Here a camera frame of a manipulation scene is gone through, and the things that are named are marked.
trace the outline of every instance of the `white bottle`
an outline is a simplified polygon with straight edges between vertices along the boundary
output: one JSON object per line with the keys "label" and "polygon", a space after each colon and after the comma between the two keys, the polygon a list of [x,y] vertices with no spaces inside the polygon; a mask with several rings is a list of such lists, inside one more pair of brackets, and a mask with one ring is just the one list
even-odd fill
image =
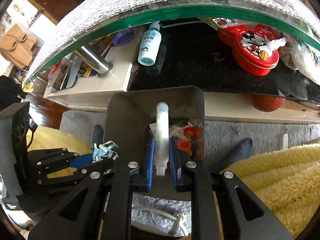
{"label": "white bottle", "polygon": [[150,28],[143,34],[138,56],[140,64],[151,66],[155,63],[161,42],[159,30],[159,22],[153,22]]}
{"label": "white bottle", "polygon": [[155,143],[156,175],[164,176],[169,161],[169,107],[164,102],[157,105]]}

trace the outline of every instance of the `yellow blanket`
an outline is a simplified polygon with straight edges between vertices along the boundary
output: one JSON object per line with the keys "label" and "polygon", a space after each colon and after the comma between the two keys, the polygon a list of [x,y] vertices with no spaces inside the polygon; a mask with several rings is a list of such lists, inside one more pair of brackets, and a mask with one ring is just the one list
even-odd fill
{"label": "yellow blanket", "polygon": [[[60,130],[39,126],[29,150],[68,148],[81,155],[92,150]],[[49,178],[72,175],[67,168]],[[320,204],[320,144],[293,147],[241,160],[228,167],[279,218],[296,238]]]}

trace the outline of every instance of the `black glossy surface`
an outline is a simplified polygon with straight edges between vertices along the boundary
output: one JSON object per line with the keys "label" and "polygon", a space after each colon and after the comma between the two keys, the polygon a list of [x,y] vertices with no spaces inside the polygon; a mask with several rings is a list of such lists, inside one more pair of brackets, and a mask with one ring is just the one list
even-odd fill
{"label": "black glossy surface", "polygon": [[139,65],[131,74],[128,91],[193,85],[210,92],[283,94],[286,98],[320,103],[320,86],[281,60],[266,76],[243,70],[231,48],[205,23],[169,27],[160,32],[167,46],[161,73],[150,76],[145,71],[147,66]]}

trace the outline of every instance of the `clear plastic bag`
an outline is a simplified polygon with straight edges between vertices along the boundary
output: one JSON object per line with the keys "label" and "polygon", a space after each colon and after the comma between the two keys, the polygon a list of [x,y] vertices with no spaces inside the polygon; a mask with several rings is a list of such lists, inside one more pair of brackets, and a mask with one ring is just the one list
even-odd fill
{"label": "clear plastic bag", "polygon": [[299,70],[301,74],[320,85],[319,50],[287,33],[282,34],[287,38],[287,43],[278,50],[280,59],[287,67]]}

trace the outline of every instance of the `triangular cutout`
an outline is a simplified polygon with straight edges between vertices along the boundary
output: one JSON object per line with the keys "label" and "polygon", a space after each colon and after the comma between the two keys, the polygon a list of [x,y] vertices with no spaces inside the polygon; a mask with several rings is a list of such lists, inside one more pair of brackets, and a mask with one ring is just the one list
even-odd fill
{"label": "triangular cutout", "polygon": [[84,188],[82,189],[78,195],[76,195],[69,203],[66,205],[61,212],[59,213],[59,216],[64,217],[70,221],[76,221],[78,218],[78,215],[80,213],[82,204],[84,202],[85,196],[87,195],[88,189]]}
{"label": "triangular cutout", "polygon": [[243,191],[243,189],[236,187],[236,192],[244,213],[244,217],[247,221],[252,221],[264,215],[263,210],[246,194],[246,192]]}

